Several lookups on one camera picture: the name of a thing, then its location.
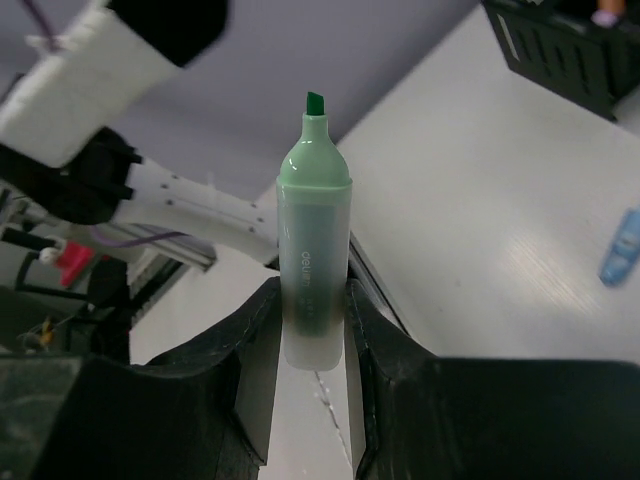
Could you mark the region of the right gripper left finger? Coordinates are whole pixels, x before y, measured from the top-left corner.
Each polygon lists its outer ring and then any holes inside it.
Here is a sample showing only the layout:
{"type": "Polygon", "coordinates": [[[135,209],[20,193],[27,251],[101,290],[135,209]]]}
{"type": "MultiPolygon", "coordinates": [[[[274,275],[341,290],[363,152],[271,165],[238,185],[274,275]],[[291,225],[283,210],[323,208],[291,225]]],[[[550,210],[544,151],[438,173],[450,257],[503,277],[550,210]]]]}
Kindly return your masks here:
{"type": "Polygon", "coordinates": [[[5,479],[254,479],[269,451],[280,282],[144,365],[1,359],[5,479]]]}

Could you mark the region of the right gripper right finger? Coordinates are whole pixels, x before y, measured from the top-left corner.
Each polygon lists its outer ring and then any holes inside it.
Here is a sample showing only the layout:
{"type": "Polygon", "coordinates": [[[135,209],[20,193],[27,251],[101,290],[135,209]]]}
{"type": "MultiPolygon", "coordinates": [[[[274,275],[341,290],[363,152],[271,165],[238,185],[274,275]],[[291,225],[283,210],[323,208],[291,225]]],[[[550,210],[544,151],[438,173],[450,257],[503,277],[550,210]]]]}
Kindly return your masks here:
{"type": "Polygon", "coordinates": [[[345,291],[357,479],[635,479],[639,368],[438,357],[345,291]]]}

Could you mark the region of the green highlighter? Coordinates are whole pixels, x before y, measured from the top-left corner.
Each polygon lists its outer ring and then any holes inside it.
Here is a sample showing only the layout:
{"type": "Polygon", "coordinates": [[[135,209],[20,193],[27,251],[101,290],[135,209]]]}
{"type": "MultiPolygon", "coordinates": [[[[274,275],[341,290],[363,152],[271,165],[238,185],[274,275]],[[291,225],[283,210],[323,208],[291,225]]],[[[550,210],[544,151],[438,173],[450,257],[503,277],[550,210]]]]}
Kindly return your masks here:
{"type": "Polygon", "coordinates": [[[324,98],[310,92],[276,180],[283,347],[300,370],[330,371],[342,355],[352,187],[324,98]]]}

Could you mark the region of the purple highlighter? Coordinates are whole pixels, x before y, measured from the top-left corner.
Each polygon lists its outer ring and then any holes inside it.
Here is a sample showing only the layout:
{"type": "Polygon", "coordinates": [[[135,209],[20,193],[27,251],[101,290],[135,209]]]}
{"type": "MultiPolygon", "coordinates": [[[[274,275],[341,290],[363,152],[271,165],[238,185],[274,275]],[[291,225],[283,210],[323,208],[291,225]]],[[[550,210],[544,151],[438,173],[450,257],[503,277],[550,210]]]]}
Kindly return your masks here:
{"type": "Polygon", "coordinates": [[[591,15],[591,21],[602,28],[612,28],[618,19],[618,14],[603,9],[598,9],[591,15]]]}

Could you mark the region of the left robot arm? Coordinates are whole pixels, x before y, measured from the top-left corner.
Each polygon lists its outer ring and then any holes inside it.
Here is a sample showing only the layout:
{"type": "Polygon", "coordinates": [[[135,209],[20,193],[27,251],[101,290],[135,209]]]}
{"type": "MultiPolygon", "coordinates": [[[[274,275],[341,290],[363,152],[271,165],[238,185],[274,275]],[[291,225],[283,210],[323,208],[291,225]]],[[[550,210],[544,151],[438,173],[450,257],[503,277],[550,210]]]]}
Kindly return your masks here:
{"type": "Polygon", "coordinates": [[[91,1],[1,99],[1,178],[78,225],[151,225],[271,264],[275,212],[185,179],[110,124],[223,34],[225,1],[91,1]]]}

